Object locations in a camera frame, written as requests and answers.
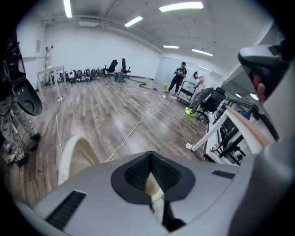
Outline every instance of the wooden floor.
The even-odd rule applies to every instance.
[[[163,90],[149,90],[127,80],[115,83],[112,78],[101,78],[89,83],[69,84],[57,115],[61,146],[74,135],[85,137],[100,162],[111,156],[121,145],[136,123],[163,99]],[[59,102],[55,102],[50,88],[44,91],[46,103],[42,114],[33,117],[38,132],[44,136],[49,120],[54,117]],[[189,159],[201,159],[198,153],[186,149],[187,142],[197,143],[207,126],[184,113],[185,105],[168,96],[161,105],[140,123],[113,158],[143,151],[163,151]],[[21,127],[18,130],[24,143],[30,139]],[[15,200],[34,207],[48,192],[57,187],[58,164],[61,158],[54,118],[41,138],[39,148],[30,153],[29,162],[19,169],[16,165],[5,171],[5,180]]]

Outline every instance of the hand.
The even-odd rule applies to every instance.
[[[266,87],[262,83],[261,78],[258,75],[253,76],[253,84],[255,87],[255,90],[257,92],[257,95],[260,99],[260,101],[263,103],[266,100]]]

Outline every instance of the glass wall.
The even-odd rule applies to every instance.
[[[178,59],[161,57],[154,81],[161,84],[167,83],[168,85],[170,85],[173,77],[175,76],[174,71],[181,66],[181,63],[182,61]],[[203,76],[206,79],[209,79],[214,88],[220,85],[222,76],[211,71],[210,68],[206,69],[200,65],[186,61],[186,69],[186,81],[197,84],[198,82],[194,79],[194,72],[197,71],[199,76]],[[184,86],[186,87],[186,89],[188,89],[188,87],[192,87],[192,85],[189,83],[185,83]]]

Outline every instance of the cart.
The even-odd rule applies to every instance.
[[[191,82],[185,80],[185,81],[183,82],[181,88],[180,88],[179,93],[176,95],[176,97],[177,97],[177,101],[178,101],[178,99],[180,99],[180,100],[186,102],[187,105],[188,105],[188,104],[190,104],[190,100],[191,100],[192,97],[194,96],[194,93],[195,93],[195,90],[196,90],[196,89],[194,89],[193,92],[190,92],[190,91],[184,89],[184,88],[183,88],[183,85],[184,85],[185,82],[190,83],[190,84],[192,84],[193,86],[195,86],[194,83],[191,83]]]

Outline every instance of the white cable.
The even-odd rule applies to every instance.
[[[57,120],[57,112],[58,111],[59,111],[59,109],[57,109],[56,115],[55,115],[55,117],[56,117],[56,124],[57,124],[57,129],[56,130],[57,130],[57,135],[59,137],[59,144],[60,144],[61,155],[63,155],[63,148],[61,147],[60,136],[59,136],[59,122]]]
[[[112,153],[112,155],[110,156],[110,158],[108,158],[105,162],[107,162],[107,161],[109,161],[109,160],[112,159],[112,157],[113,157],[113,155],[115,154],[115,152],[116,152],[119,148],[121,148],[121,147],[123,147],[123,146],[125,145],[127,139],[128,139],[129,136],[133,133],[133,131],[136,129],[136,127],[138,126],[138,124],[140,124],[140,123],[144,120],[145,117],[147,117],[150,113],[152,113],[155,109],[157,109],[158,106],[160,106],[161,102],[160,102],[160,103],[159,103],[159,104],[158,104],[153,110],[151,110],[146,116],[144,116],[144,117],[142,118],[141,121],[137,122],[136,126],[133,128],[133,130],[131,131],[131,133],[128,134],[128,136],[127,136],[127,138],[125,139],[124,143],[123,143],[122,145],[120,145],[119,147],[117,147],[117,148],[115,149],[115,151]]]

